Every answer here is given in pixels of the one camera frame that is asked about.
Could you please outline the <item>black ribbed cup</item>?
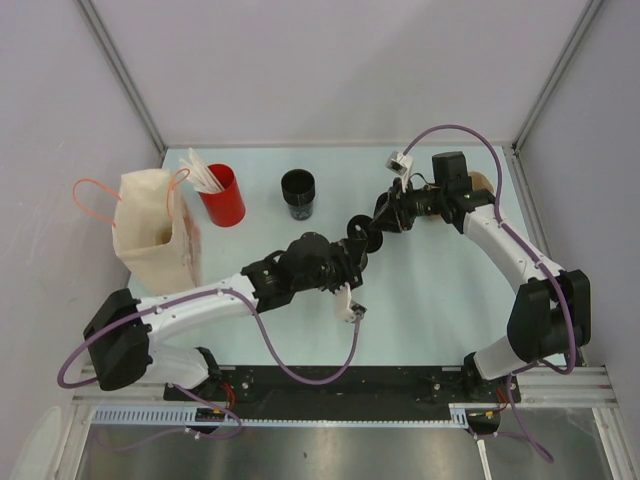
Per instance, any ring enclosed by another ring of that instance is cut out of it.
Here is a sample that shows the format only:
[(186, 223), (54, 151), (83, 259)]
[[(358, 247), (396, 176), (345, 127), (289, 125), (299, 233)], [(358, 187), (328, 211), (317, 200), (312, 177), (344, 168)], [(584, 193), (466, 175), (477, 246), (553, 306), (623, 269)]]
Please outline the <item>black ribbed cup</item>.
[(293, 169), (281, 178), (281, 191), (290, 215), (299, 221), (307, 220), (313, 214), (316, 196), (315, 178), (307, 170)]

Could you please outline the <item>translucent bag with orange handles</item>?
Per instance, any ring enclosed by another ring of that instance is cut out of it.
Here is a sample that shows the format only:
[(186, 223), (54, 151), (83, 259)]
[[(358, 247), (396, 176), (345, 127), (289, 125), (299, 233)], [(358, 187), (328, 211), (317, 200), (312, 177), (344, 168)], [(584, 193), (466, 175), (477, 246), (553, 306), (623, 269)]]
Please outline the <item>translucent bag with orange handles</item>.
[(202, 285), (201, 233), (180, 189), (189, 175), (188, 168), (147, 169), (122, 175), (118, 191), (92, 178), (79, 179), (73, 186), (91, 183), (116, 198), (114, 214), (108, 218), (72, 194), (78, 208), (111, 226), (116, 256), (156, 296)]

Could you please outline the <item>black cup lid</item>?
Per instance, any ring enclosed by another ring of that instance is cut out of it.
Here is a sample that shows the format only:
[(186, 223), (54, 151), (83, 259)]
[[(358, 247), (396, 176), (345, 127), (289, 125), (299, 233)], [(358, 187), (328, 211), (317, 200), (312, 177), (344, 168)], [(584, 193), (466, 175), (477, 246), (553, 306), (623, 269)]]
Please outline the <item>black cup lid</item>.
[(350, 239), (366, 240), (368, 254), (377, 252), (383, 244), (383, 234), (371, 226), (372, 221), (371, 217), (359, 214), (352, 217), (347, 224), (347, 236)]

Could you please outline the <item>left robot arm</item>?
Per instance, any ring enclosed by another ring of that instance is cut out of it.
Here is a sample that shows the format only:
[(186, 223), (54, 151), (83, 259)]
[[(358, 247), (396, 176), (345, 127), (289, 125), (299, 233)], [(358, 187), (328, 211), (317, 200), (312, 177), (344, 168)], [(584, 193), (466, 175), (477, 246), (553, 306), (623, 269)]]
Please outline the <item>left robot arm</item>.
[(210, 399), (221, 387), (212, 354), (203, 347), (170, 346), (168, 339), (215, 320), (284, 307), (301, 292), (330, 292), (336, 317), (358, 322), (366, 310), (351, 293), (363, 283), (369, 244), (366, 235), (330, 242), (308, 232), (211, 285), (142, 299), (129, 289), (113, 292), (83, 332), (99, 387), (115, 391), (158, 380)]

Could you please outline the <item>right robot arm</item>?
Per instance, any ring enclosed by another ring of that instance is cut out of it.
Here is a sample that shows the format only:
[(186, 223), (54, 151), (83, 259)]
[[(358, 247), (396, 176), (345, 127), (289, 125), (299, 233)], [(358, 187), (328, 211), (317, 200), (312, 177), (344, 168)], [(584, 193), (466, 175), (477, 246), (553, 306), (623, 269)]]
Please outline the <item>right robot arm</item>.
[(411, 156), (394, 152), (386, 166), (397, 177), (378, 197), (372, 230), (402, 233), (418, 217), (439, 216), (484, 251), (516, 295), (505, 335), (464, 358), (463, 393), (484, 401), (498, 379), (555, 354), (567, 354), (574, 367), (592, 333), (587, 275), (565, 270), (523, 239), (503, 217), (489, 181), (468, 171), (462, 152), (434, 155), (434, 180), (420, 189), (411, 182)]

